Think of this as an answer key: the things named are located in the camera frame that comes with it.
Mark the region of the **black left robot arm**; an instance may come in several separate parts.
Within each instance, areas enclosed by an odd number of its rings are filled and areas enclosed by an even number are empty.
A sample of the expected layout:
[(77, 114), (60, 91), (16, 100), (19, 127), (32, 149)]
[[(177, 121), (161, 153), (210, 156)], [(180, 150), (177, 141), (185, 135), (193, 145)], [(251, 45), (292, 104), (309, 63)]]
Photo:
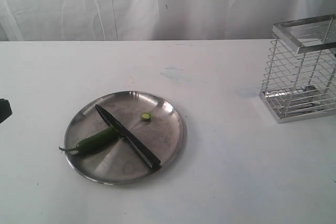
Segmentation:
[(6, 99), (0, 99), (0, 123), (3, 123), (12, 114), (10, 102)]

